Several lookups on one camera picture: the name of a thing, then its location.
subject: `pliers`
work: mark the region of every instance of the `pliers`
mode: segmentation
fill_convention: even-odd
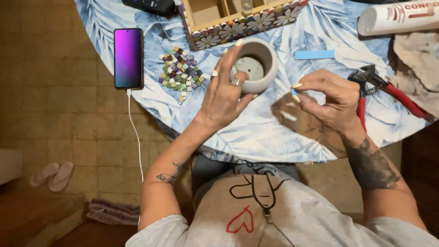
[[[358,98],[357,116],[361,120],[361,125],[366,131],[366,125],[364,123],[364,113],[366,108],[366,96],[375,94],[378,90],[383,90],[384,92],[390,94],[392,97],[396,98],[403,106],[407,108],[413,115],[419,118],[425,118],[427,113],[421,107],[419,107],[415,102],[413,102],[407,95],[398,90],[390,82],[385,81],[379,75],[375,73],[375,65],[367,65],[361,67],[363,72],[356,70],[352,72],[348,80],[360,84],[360,97]],[[366,90],[366,82],[374,85],[374,88]]]

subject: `silver ring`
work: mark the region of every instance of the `silver ring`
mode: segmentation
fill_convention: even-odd
[[[218,71],[213,70],[212,74],[210,75],[210,80],[212,80],[214,77],[217,77],[217,76],[218,76]]]
[[[239,78],[235,77],[235,78],[233,78],[232,85],[239,86],[240,82],[241,82],[241,80]]]

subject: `flip-flop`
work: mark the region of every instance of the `flip-flop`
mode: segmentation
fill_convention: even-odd
[[[72,175],[73,168],[73,162],[64,162],[53,180],[51,180],[49,186],[50,190],[54,192],[62,191],[67,186],[70,176]]]
[[[30,185],[33,187],[37,187],[45,183],[48,178],[54,176],[59,171],[58,163],[50,163],[48,164],[42,171],[39,173],[34,173],[30,177]]]

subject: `blue leaf-patterned tablecloth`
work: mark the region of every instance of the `blue leaf-patterned tablecloth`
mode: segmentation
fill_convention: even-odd
[[[160,54],[179,46],[188,50],[180,17],[166,19],[124,6],[121,0],[75,0],[86,31],[109,71],[113,73],[113,30],[141,28],[144,32],[145,88],[133,97],[159,122],[172,138],[181,133],[200,109],[206,83],[190,92],[183,103],[179,92],[157,83],[163,63]],[[212,136],[201,148],[212,160],[227,162],[324,162],[337,156],[319,141],[295,133],[279,124],[270,106],[289,92],[304,75],[326,68],[344,78],[354,69],[375,64],[379,75],[393,73],[389,64],[390,39],[359,41],[357,17],[367,4],[347,0],[311,0],[298,20],[287,26],[253,35],[273,45],[279,59],[275,81],[230,126]],[[224,44],[191,52],[198,67],[213,69],[226,47]],[[334,49],[335,59],[295,60],[295,51]],[[310,92],[319,103],[324,95]],[[380,91],[367,98],[366,126],[378,146],[397,142],[427,126],[423,119],[409,114],[394,98]]]

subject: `wooden box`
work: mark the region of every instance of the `wooden box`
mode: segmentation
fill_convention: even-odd
[[[308,0],[253,0],[250,14],[242,13],[241,0],[182,0],[188,42],[195,50],[231,42],[296,21]]]

